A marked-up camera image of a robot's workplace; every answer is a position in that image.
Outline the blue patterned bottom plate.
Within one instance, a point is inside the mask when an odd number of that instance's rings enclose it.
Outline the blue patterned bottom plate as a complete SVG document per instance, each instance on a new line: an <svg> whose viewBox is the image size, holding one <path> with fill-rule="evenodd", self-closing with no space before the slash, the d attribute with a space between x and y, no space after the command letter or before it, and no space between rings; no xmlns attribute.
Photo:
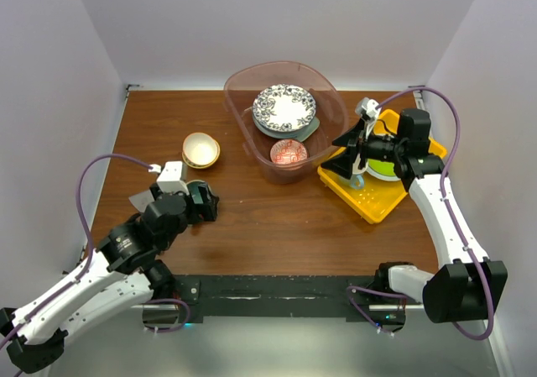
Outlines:
<svg viewBox="0 0 537 377"><path fill-rule="evenodd" d="M252 104L253 118L273 132L299 131L316 115L316 101L306 89L277 84L262 90Z"/></svg>

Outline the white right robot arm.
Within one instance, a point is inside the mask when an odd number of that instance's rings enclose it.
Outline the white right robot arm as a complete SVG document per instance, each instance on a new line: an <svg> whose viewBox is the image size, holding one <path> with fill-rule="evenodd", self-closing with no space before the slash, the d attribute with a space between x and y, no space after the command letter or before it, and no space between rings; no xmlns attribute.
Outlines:
<svg viewBox="0 0 537 377"><path fill-rule="evenodd" d="M400 114L361 107L357 123L337 137L338 151L318 173L368 223L379 223L408 196L432 238L439 269L410 262L379 265L366 293L385 304L411 299L434 323L494 319L508 271L473 236L451 189L446 150L436 148L430 115L416 108Z"/></svg>

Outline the green rimmed lettered plate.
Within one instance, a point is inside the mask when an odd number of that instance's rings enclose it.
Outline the green rimmed lettered plate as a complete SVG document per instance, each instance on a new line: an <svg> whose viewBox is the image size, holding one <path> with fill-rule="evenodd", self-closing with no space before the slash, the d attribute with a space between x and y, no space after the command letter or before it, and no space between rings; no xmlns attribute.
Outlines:
<svg viewBox="0 0 537 377"><path fill-rule="evenodd" d="M296 128L292 123L262 123L252 115L254 125L264 134L276 139L288 139L305 131L307 126Z"/></svg>

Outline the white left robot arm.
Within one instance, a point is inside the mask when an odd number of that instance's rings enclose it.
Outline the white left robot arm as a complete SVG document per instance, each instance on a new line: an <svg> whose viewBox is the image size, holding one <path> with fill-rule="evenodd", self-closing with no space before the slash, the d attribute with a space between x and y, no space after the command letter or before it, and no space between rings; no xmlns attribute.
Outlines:
<svg viewBox="0 0 537 377"><path fill-rule="evenodd" d="M219 198L204 181L164 193L113 228L87 258L28 305L1 310L1 345L19 373L47 368L89 328L138 304L174 303L175 277L158 257L190 225L214 222Z"/></svg>

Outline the pale green divided dish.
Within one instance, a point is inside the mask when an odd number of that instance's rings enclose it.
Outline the pale green divided dish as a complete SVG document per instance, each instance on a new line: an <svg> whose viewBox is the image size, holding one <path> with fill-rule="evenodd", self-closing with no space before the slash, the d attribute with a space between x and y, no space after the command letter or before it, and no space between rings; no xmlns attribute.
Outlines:
<svg viewBox="0 0 537 377"><path fill-rule="evenodd" d="M298 133L294 136L294 139L298 140L301 143L306 141L319 128L319 126L319 118L314 117L307 126L303 127L301 130L298 131Z"/></svg>

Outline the red patterned bowl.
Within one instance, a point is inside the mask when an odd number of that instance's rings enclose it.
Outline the red patterned bowl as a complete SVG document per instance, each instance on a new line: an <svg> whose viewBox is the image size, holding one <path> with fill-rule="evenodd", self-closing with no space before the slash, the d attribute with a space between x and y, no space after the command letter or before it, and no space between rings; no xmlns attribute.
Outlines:
<svg viewBox="0 0 537 377"><path fill-rule="evenodd" d="M269 157L276 165L291 165L309 157L306 147L295 139L281 139L269 151Z"/></svg>

